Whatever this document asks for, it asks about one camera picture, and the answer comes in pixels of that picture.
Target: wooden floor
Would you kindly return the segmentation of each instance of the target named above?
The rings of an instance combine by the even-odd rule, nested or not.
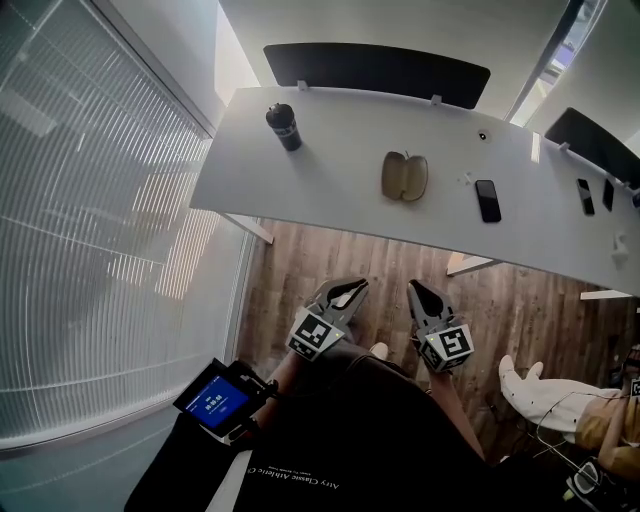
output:
[[[450,252],[393,240],[264,221],[272,246],[256,243],[238,356],[267,376],[284,357],[296,308],[326,280],[364,276],[369,295],[356,315],[357,343],[389,345],[389,359],[423,388],[428,373],[409,342],[409,279],[446,291],[470,325],[476,352],[454,374],[456,388],[488,460],[509,452],[519,435],[500,395],[497,367],[510,354],[516,368],[543,361],[544,378],[604,385],[616,356],[623,358],[635,329],[636,299],[580,301],[585,283],[514,265],[449,278]]]

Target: person's right arm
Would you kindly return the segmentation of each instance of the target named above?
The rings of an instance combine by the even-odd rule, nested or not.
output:
[[[448,373],[435,373],[429,370],[429,378],[431,380],[431,398],[433,398],[440,409],[447,415],[451,423],[458,429],[465,441],[469,443],[471,448],[484,460],[484,453],[480,446],[480,441],[476,437],[473,427],[469,422],[469,418],[464,413],[462,403],[458,397],[458,393],[451,381],[451,375]]]

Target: desk leg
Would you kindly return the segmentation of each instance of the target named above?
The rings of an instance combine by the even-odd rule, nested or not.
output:
[[[501,263],[498,260],[490,260],[489,258],[482,258],[480,256],[469,256],[467,258],[465,258],[465,256],[465,254],[460,252],[451,253],[449,263],[447,264],[448,276],[457,276]]]
[[[598,292],[582,292],[580,300],[602,300],[602,299],[624,299],[631,297],[628,293],[617,292],[615,290],[600,290]]]
[[[242,215],[233,215],[231,213],[220,213],[220,217],[224,217],[232,224],[235,224],[239,228],[244,229],[245,231],[251,233],[252,235],[256,235],[259,238],[262,238],[269,245],[273,243],[273,235],[269,233],[266,229],[264,229],[257,222],[252,221],[248,217],[244,217]]]

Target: person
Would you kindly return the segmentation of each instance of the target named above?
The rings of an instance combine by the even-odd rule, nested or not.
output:
[[[640,361],[640,345],[627,361]],[[638,366],[625,364],[622,389],[600,389],[568,379],[540,379],[534,364],[522,379],[506,355],[498,372],[503,396],[529,421],[561,432],[585,450],[598,451],[598,463],[624,480],[640,482],[640,403],[630,396]]]
[[[431,372],[424,393],[387,351],[340,342],[313,363],[289,352],[272,375],[289,398],[270,399],[260,434],[232,447],[178,418],[126,510],[499,509],[504,490],[451,375]]]

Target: white desk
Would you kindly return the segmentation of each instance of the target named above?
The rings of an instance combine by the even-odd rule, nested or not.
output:
[[[290,104],[304,145],[287,153],[265,113]],[[488,130],[483,142],[479,130]],[[193,208],[394,238],[479,255],[640,295],[640,216],[616,186],[602,205],[604,175],[526,129],[475,112],[378,93],[295,88],[238,89],[191,201]],[[387,151],[424,155],[425,195],[394,202],[380,192]],[[472,181],[495,182],[502,222],[485,224]],[[576,179],[588,180],[586,217]],[[616,267],[614,234],[629,257]]]

